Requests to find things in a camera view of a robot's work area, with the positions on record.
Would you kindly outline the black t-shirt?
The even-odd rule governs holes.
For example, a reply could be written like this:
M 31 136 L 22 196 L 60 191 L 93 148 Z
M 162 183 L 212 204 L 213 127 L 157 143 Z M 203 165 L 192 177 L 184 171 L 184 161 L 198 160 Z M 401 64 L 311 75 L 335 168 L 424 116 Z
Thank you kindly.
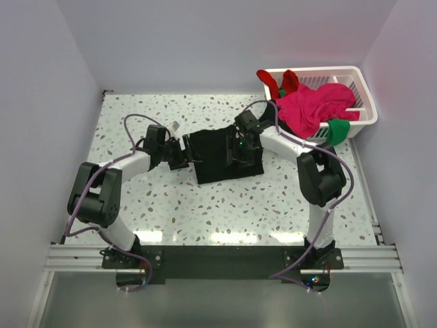
M 236 132 L 235 126 L 229 125 L 217 130 L 200 130 L 189 136 L 191 149 L 200 161 L 194 162 L 195 173 L 199 185 L 224 180 L 235 180 L 262 175 L 262 150 L 255 151 L 255 162 L 243 167 L 240 163 L 227 162 L 227 136 Z

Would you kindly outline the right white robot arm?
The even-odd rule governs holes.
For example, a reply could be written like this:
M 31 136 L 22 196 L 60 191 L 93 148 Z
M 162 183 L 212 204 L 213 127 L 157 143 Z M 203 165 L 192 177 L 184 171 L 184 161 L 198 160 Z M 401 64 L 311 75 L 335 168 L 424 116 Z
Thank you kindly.
M 352 172 L 340 159 L 330 143 L 316 144 L 295 137 L 282 128 L 255 124 L 251 128 L 235 124 L 225 129 L 226 163 L 252 167 L 255 154 L 262 150 L 272 151 L 297 166 L 300 192 L 309 203 L 309 228 L 305 237 L 305 250 L 282 273 L 300 264 L 314 269 L 328 261 L 328 254 L 335 248 L 333 221 L 335 208 L 354 188 L 342 193 L 346 186 L 345 173 Z

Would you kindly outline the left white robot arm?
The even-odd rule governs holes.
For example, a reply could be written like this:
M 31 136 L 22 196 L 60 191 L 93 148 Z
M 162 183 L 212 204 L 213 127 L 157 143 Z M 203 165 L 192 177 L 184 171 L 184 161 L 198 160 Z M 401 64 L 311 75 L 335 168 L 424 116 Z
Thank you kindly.
M 188 167 L 195 155 L 189 136 L 183 135 L 182 140 L 184 148 L 175 137 L 153 134 L 135 143 L 128 154 L 105 164 L 82 163 L 68 200 L 70 218 L 65 235 L 73 237 L 95 231 L 108 244 L 103 256 L 107 256 L 109 262 L 126 268 L 143 264 L 151 269 L 139 237 L 119 216 L 122 185 L 162 162 L 167 162 L 171 169 Z

